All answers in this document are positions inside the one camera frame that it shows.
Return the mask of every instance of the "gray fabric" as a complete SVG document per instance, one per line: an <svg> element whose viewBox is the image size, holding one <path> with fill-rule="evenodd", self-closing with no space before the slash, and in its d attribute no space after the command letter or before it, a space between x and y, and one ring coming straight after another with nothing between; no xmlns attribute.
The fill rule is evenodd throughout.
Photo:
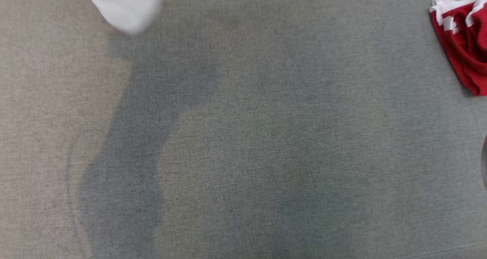
<svg viewBox="0 0 487 259"><path fill-rule="evenodd" d="M0 257L484 258L431 0L1 0Z"/></svg>

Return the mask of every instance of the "red garment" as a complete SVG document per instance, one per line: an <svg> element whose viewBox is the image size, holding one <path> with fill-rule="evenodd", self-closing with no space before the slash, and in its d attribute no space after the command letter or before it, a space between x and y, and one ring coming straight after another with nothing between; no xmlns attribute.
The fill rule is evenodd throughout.
<svg viewBox="0 0 487 259"><path fill-rule="evenodd" d="M469 1L475 2L452 5ZM440 0L431 8L431 22L450 64L461 83L476 96L487 95L487 8L484 2ZM443 12L440 18L437 12Z"/></svg>

